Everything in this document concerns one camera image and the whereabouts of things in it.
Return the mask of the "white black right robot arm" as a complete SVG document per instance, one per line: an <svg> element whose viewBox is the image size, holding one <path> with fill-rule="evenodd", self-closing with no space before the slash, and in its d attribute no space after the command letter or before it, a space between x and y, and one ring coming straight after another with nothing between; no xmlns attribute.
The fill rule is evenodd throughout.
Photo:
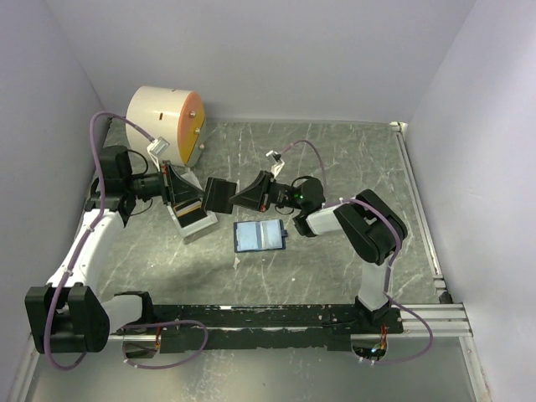
<svg viewBox="0 0 536 402"><path fill-rule="evenodd" d="M229 204L258 212L270 207L296 210L294 226L307 238L341 230L357 256L368 264L363 268L356 297L356 325L367 333L383 325L391 305L388 293L392 265L408 230L373 190L365 189L355 198L328 206L319 179L301 176L292 184L281 184L272 173L261 171L252 184L230 195Z"/></svg>

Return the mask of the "white plastic card tray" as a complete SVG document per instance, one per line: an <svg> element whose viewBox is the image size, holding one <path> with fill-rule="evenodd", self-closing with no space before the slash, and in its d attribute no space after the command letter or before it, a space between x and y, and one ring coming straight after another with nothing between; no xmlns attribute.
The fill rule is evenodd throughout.
<svg viewBox="0 0 536 402"><path fill-rule="evenodd" d="M172 210L172 206L176 204L171 204L167 206L167 210L172 217L172 221L177 227L178 233L182 238L187 238L191 235L198 233L203 229L207 229L209 226L212 226L218 222L218 219L213 212L207 212L202 209L202 200L200 198L190 201L201 202L201 208L193 211L191 214L186 214L182 217L177 218L175 213Z"/></svg>

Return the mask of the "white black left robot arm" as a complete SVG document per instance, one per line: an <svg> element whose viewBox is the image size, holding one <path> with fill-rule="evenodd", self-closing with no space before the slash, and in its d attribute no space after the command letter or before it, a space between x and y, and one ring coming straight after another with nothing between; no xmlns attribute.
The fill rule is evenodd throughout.
<svg viewBox="0 0 536 402"><path fill-rule="evenodd" d="M39 353L97 353L124 327L138 334L155 327L157 314L148 292L124 291L102 302L95 288L137 201L160 198L174 207L202 198L192 173L179 174L168 161L161 168L157 173L134 173L126 147L101 150L75 242L47 283L31 287L24 298Z"/></svg>

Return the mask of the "blue leather card holder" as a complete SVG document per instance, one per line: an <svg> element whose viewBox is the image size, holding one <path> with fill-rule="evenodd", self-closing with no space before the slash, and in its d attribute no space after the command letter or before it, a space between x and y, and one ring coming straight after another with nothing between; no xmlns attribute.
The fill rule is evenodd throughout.
<svg viewBox="0 0 536 402"><path fill-rule="evenodd" d="M281 219L234 222L234 252L284 250L288 232Z"/></svg>

